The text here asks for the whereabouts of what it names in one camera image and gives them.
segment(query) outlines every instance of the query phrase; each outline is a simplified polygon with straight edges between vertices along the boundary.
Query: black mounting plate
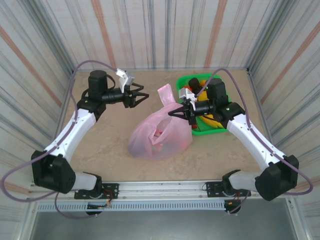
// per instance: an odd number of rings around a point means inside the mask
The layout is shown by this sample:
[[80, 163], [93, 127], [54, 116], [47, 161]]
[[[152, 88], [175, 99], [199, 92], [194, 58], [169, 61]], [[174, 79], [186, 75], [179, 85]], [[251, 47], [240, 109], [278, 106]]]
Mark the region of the black mounting plate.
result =
[[[108, 197], [111, 199], [117, 199], [119, 193], [119, 183], [102, 183], [102, 190], [108, 189], [112, 191], [113, 198], [110, 196], [110, 192], [106, 191]], [[88, 191], [79, 190], [78, 192], [74, 193], [74, 199], [108, 199], [107, 196], [103, 193], [99, 197], [91, 197], [88, 194]]]
[[239, 197], [245, 197], [249, 190], [244, 189], [235, 189], [229, 194], [224, 192], [224, 188], [222, 186], [221, 181], [208, 181], [205, 183], [206, 185], [206, 194], [208, 198], [225, 198], [225, 197], [235, 197], [237, 193], [239, 193]]

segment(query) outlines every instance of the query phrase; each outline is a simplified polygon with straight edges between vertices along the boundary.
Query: white robotic arm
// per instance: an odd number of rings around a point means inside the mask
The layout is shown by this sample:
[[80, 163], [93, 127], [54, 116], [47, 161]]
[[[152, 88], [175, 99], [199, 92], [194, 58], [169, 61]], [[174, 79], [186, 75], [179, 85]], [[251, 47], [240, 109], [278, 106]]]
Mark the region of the white robotic arm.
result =
[[[87, 131], [106, 110], [107, 104], [122, 102], [125, 108], [134, 108], [149, 97], [148, 94], [140, 92], [144, 88], [142, 85], [133, 83], [132, 75], [121, 69], [117, 69], [116, 74], [120, 76], [119, 87], [108, 88], [107, 77], [111, 77], [102, 70], [92, 71], [88, 78], [89, 88], [83, 92], [81, 100], [77, 103], [78, 109], [68, 124], [43, 152], [33, 153], [31, 159], [55, 147], [49, 155], [32, 163], [34, 183], [37, 186], [64, 194], [72, 190], [82, 190], [88, 191], [91, 197], [101, 195], [101, 177], [86, 172], [74, 172], [70, 166], [72, 155]], [[137, 88], [130, 90], [131, 85]]]
[[179, 97], [183, 100], [183, 106], [168, 114], [188, 120], [190, 125], [197, 124], [197, 116], [213, 115], [214, 120], [220, 122], [225, 129], [235, 135], [252, 154], [261, 172], [234, 170], [227, 173], [222, 177], [221, 184], [221, 191], [225, 196], [233, 196], [237, 190], [249, 190], [258, 192], [265, 200], [271, 201], [296, 187], [298, 173], [279, 161], [275, 155], [283, 157], [285, 161], [298, 169], [299, 161], [297, 158], [293, 155], [286, 156], [278, 150], [252, 122], [248, 126], [245, 111], [237, 103], [229, 102], [225, 84], [221, 79], [212, 79], [206, 87], [206, 95], [208, 100], [196, 101], [191, 91], [186, 88], [181, 89]]

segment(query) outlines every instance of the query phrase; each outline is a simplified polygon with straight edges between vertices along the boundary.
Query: red object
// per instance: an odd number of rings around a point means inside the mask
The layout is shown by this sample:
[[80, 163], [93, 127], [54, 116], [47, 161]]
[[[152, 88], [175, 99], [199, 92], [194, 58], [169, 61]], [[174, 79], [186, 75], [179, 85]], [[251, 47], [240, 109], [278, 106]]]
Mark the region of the red object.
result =
[[185, 89], [189, 89], [191, 92], [192, 92], [192, 89], [191, 89], [191, 87], [189, 87], [189, 86], [187, 86], [187, 85], [185, 85], [185, 86], [183, 86]]

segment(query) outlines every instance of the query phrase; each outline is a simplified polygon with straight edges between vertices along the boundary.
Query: yellow object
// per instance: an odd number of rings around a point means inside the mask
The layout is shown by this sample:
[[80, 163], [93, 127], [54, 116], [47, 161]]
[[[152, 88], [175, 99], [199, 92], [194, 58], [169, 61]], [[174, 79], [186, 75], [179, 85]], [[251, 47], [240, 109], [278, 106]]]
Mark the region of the yellow object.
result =
[[[204, 101], [204, 100], [208, 100], [207, 98], [207, 92], [206, 91], [203, 91], [200, 96], [198, 96], [198, 101]], [[206, 117], [210, 118], [210, 119], [213, 119], [214, 116], [212, 116], [211, 114], [210, 115], [206, 115]], [[208, 124], [209, 126], [215, 128], [215, 129], [218, 129], [218, 128], [221, 128], [223, 129], [224, 127], [221, 125], [220, 122], [217, 122], [217, 121], [214, 121], [214, 120], [210, 120], [210, 119], [207, 119], [203, 116], [200, 116], [199, 117], [205, 124]]]
[[206, 80], [201, 80], [200, 81], [200, 86], [203, 87], [206, 84]]

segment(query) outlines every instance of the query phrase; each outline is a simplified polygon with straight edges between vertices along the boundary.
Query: vent grille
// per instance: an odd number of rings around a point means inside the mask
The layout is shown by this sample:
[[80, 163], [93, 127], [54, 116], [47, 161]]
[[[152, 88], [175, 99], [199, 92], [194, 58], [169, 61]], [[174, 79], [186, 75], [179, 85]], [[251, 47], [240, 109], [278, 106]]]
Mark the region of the vent grille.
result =
[[[62, 212], [94, 212], [87, 209], [88, 202], [59, 202]], [[167, 211], [167, 210], [225, 210], [224, 200], [191, 200], [191, 201], [114, 201], [103, 211]], [[55, 205], [43, 202], [38, 206], [38, 212], [55, 212]]]

